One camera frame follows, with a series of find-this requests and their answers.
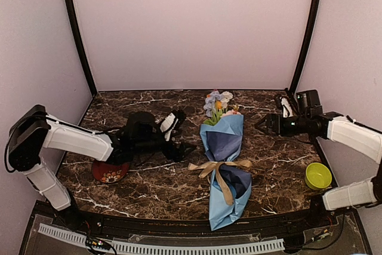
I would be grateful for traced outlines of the beige satin ribbon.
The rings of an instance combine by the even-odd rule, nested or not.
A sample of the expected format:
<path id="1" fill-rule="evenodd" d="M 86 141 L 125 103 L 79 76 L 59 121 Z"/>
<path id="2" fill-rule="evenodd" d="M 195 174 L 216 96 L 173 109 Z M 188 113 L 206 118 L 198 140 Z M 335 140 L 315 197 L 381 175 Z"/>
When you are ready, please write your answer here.
<path id="1" fill-rule="evenodd" d="M 213 171 L 227 205 L 233 205 L 251 187 L 252 176 L 247 172 L 252 166 L 249 160 L 208 161 L 201 165 L 189 163 L 189 171 L 200 170 L 199 178 L 204 178 Z"/>

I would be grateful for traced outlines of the blue wrapping paper sheet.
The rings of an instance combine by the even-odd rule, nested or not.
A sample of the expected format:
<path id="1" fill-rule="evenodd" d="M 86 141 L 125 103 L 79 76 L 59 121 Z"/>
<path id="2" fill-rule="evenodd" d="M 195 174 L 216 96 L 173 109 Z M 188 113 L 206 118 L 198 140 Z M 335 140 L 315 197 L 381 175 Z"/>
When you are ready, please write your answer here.
<path id="1" fill-rule="evenodd" d="M 200 136 L 209 161 L 222 162 L 218 171 L 213 171 L 210 184 L 209 222 L 212 231 L 237 221 L 244 212 L 252 188 L 252 175 L 240 167 L 227 165 L 239 156 L 244 135 L 244 116 L 228 115 L 215 125 L 202 124 Z M 221 175 L 233 196 L 233 204 L 224 199 L 218 184 Z"/>

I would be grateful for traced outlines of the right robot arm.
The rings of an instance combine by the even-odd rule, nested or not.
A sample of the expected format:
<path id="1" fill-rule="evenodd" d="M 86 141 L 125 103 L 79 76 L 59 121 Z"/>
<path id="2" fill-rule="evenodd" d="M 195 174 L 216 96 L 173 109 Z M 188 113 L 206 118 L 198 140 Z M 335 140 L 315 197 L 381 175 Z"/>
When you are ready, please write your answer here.
<path id="1" fill-rule="evenodd" d="M 381 131 L 348 115 L 325 112 L 317 90 L 301 91 L 293 99 L 276 96 L 275 102 L 280 112 L 260 118 L 256 129 L 276 136 L 320 138 L 347 147 L 381 167 Z M 311 228 L 326 220 L 328 211 L 381 205 L 381 169 L 367 179 L 326 189 L 318 203 L 304 215 Z"/>

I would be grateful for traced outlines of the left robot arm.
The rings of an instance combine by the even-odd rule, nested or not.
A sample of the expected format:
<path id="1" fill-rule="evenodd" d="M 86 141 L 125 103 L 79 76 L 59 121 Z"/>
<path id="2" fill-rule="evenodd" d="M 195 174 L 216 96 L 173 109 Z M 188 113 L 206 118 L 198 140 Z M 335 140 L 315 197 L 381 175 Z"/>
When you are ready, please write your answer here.
<path id="1" fill-rule="evenodd" d="M 172 111 L 159 122 L 149 112 L 134 112 L 121 128 L 95 131 L 59 120 L 44 106 L 35 105 L 10 128 L 5 169 L 24 174 L 51 206 L 61 211 L 62 221 L 78 229 L 84 224 L 84 215 L 73 207 L 69 191 L 43 162 L 41 149 L 76 153 L 109 165 L 126 164 L 136 156 L 158 152 L 180 162 L 196 149 L 195 145 L 173 140 L 185 119 L 182 110 Z"/>

